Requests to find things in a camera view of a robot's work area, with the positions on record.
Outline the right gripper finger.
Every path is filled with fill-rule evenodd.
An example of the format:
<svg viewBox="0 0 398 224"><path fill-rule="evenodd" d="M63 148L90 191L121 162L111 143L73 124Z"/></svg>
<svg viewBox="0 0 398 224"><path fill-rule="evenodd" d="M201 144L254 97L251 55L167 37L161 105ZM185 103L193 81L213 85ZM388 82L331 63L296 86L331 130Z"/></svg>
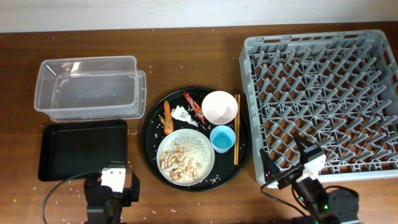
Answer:
<svg viewBox="0 0 398 224"><path fill-rule="evenodd" d="M301 137L298 134L294 134L293 137L300 152L310 152L314 150L315 148L314 143L306 140L305 138Z"/></svg>
<svg viewBox="0 0 398 224"><path fill-rule="evenodd" d="M280 174L280 170L264 149L260 149L259 152L264 169L264 179L268 184L270 181L275 179L275 176Z"/></svg>

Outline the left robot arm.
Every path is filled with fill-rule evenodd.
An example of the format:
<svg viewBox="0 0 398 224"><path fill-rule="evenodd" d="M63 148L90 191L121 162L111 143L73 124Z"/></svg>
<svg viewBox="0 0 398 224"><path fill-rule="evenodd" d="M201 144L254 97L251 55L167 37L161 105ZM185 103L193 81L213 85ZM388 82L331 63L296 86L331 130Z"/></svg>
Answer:
<svg viewBox="0 0 398 224"><path fill-rule="evenodd" d="M123 208L139 201L141 181L132 173L125 187L126 172L124 164L114 163L85 179L87 223L120 224Z"/></svg>

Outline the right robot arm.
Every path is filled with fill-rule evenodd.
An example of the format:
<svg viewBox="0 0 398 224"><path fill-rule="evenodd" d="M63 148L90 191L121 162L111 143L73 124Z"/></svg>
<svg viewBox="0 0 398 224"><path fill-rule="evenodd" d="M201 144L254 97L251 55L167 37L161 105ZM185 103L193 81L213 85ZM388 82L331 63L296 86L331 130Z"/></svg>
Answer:
<svg viewBox="0 0 398 224"><path fill-rule="evenodd" d="M299 163L283 172L264 149L260 150L264 177L268 179L261 186L261 193L298 211L301 216L293 218L293 223L359 223L357 191L340 185L324 187L318 180L319 172L326 162L323 150L319 145L298 134L294 135L294 142L300 151ZM280 190L290 186L299 206L296 207L264 191L274 182Z"/></svg>

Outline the light blue cup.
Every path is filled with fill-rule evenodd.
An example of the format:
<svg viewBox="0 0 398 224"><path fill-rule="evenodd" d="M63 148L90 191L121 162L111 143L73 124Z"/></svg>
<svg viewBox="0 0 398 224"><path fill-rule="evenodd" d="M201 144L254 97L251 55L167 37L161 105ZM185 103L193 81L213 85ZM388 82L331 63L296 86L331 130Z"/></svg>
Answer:
<svg viewBox="0 0 398 224"><path fill-rule="evenodd" d="M217 126L210 133L213 149L218 153L226 153L236 142L235 132L228 126Z"/></svg>

